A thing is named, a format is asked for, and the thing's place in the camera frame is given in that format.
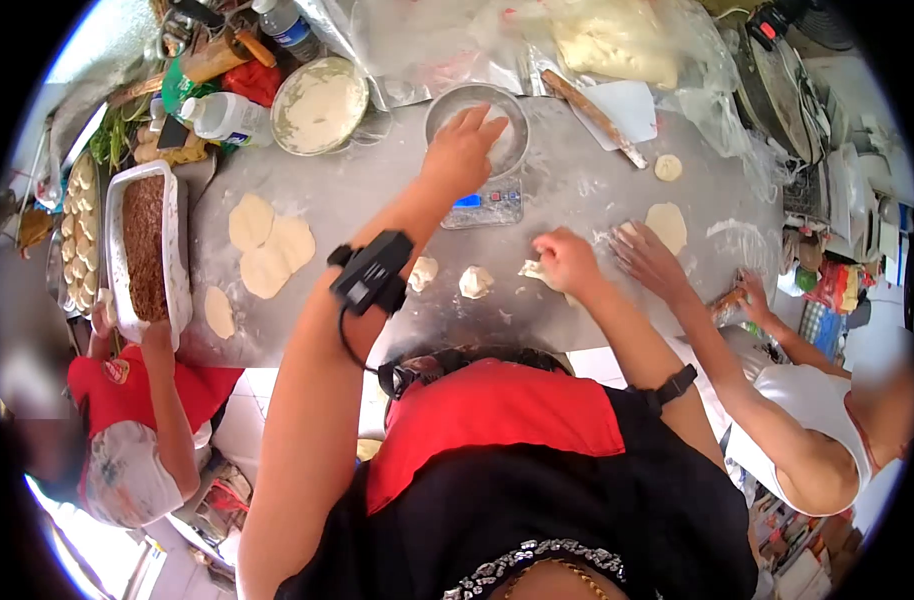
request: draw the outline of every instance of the hand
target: hand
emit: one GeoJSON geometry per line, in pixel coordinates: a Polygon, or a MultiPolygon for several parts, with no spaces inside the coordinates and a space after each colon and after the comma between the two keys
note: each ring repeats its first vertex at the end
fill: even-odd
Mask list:
{"type": "Polygon", "coordinates": [[[487,152],[507,127],[507,117],[484,123],[491,106],[465,108],[437,130],[420,167],[420,178],[453,196],[470,196],[491,176],[487,152]]]}
{"type": "Polygon", "coordinates": [[[767,294],[763,291],[761,276],[750,269],[739,269],[737,274],[740,281],[737,287],[744,291],[744,297],[737,300],[740,307],[747,313],[747,318],[761,326],[764,330],[773,323],[777,316],[767,306],[767,294]]]}
{"type": "Polygon", "coordinates": [[[603,282],[594,249],[587,240],[566,227],[537,236],[534,249],[540,253],[540,266],[547,283],[583,304],[583,296],[603,282]]]}
{"type": "Polygon", "coordinates": [[[107,305],[103,302],[94,306],[90,312],[90,326],[94,330],[94,335],[100,339],[106,340],[111,337],[114,326],[111,325],[111,320],[107,316],[107,305]]]}
{"type": "Polygon", "coordinates": [[[160,369],[174,373],[174,344],[170,341],[170,321],[152,322],[140,342],[140,353],[148,371],[160,369]]]}
{"type": "Polygon", "coordinates": [[[610,247],[617,253],[620,268],[643,284],[674,310],[681,302],[700,298],[691,288],[688,276],[661,238],[646,224],[631,221],[614,227],[610,247]]]}

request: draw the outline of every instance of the ground meat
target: ground meat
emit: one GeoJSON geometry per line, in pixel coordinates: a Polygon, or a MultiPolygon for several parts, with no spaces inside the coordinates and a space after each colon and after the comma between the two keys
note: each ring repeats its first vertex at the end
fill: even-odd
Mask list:
{"type": "Polygon", "coordinates": [[[124,250],[133,312],[143,321],[167,319],[163,287],[163,175],[144,177],[124,189],[124,250]]]}

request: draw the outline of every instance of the red bag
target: red bag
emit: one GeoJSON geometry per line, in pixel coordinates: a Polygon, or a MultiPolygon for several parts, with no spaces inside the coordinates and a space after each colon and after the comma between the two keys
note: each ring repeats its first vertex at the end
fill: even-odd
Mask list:
{"type": "Polygon", "coordinates": [[[240,94],[247,100],[270,109],[274,96],[281,87],[281,80],[281,69],[251,60],[224,73],[222,83],[224,90],[240,94]]]}

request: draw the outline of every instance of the white plastic bottle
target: white plastic bottle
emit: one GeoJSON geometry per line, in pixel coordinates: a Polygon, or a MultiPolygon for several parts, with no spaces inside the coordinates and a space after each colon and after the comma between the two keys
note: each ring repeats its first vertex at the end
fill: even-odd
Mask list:
{"type": "Polygon", "coordinates": [[[191,121],[194,133],[203,139],[238,146],[262,147],[274,143],[271,111],[233,92],[187,98],[180,107],[180,118],[191,121]]]}

